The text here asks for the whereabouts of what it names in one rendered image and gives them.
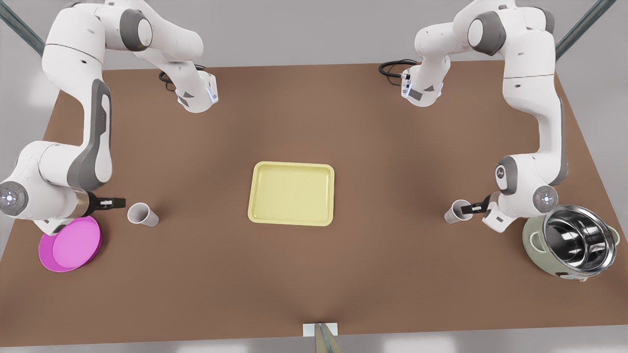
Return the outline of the white IKEA cup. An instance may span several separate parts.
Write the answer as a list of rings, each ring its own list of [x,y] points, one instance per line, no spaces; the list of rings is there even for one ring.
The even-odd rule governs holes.
[[[447,210],[447,212],[445,213],[444,220],[448,224],[455,224],[462,221],[468,221],[469,219],[473,217],[473,213],[464,214],[464,207],[470,206],[470,205],[471,203],[469,203],[466,200],[454,201],[451,204],[451,207],[449,208],[449,210]]]
[[[155,227],[159,223],[159,217],[148,204],[139,202],[130,206],[127,212],[128,221],[132,224],[141,224],[148,227]]]

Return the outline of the yellow rectangular tray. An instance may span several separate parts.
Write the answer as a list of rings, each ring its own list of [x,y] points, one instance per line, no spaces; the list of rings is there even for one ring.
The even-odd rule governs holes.
[[[260,161],[248,217],[254,223],[325,227],[334,217],[335,171],[327,164]]]

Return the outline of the pink round plate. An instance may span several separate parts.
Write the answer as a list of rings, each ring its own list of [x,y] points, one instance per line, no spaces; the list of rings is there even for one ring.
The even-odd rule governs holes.
[[[102,243],[99,224],[96,219],[87,216],[75,219],[57,235],[43,234],[38,255],[47,270],[62,273],[90,262]]]

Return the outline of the green pot with steel interior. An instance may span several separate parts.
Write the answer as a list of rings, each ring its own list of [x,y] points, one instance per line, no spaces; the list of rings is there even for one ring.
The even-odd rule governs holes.
[[[610,268],[621,239],[594,212],[573,204],[527,219],[522,234],[525,252],[538,268],[581,282]]]

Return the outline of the silver frame post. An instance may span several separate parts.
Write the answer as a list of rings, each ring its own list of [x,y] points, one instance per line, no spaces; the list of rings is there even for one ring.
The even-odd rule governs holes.
[[[327,324],[314,325],[315,353],[345,353]]]
[[[0,0],[0,19],[34,49],[39,56],[43,55],[45,42],[3,0]]]
[[[613,5],[617,0],[596,0],[583,14],[576,24],[556,45],[555,59],[558,60],[583,36],[583,34]]]

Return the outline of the white frame post foot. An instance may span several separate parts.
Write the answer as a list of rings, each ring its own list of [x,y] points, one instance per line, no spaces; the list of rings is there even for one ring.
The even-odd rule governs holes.
[[[316,323],[309,323],[309,324],[303,324],[302,328],[303,328],[303,337],[314,337],[315,335],[315,327],[318,326],[319,324]],[[338,333],[338,324],[337,323],[325,323],[325,325],[329,328],[331,334],[333,336],[337,336]]]

